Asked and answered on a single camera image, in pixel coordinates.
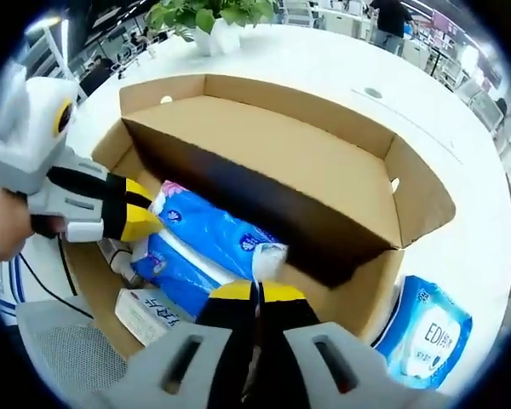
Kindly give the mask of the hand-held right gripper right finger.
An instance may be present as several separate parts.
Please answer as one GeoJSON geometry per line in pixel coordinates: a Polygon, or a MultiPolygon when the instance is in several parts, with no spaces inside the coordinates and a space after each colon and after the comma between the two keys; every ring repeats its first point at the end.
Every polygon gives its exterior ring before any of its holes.
{"type": "Polygon", "coordinates": [[[334,322],[322,323],[296,288],[260,285],[261,408],[406,408],[409,390],[384,359],[334,322]]]}

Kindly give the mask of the person's left hand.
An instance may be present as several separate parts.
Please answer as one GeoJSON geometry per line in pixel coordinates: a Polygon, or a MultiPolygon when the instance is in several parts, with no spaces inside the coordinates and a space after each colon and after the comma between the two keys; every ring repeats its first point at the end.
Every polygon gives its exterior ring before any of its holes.
{"type": "Polygon", "coordinates": [[[26,200],[0,187],[0,263],[19,253],[34,233],[26,200]]]}

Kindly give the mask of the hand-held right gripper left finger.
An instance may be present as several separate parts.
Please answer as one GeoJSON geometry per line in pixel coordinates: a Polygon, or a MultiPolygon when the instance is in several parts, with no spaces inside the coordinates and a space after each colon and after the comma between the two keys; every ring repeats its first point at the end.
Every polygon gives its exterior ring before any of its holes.
{"type": "Polygon", "coordinates": [[[110,388],[112,408],[235,408],[252,356],[256,284],[210,293],[193,323],[182,322],[129,359],[110,388]]]}

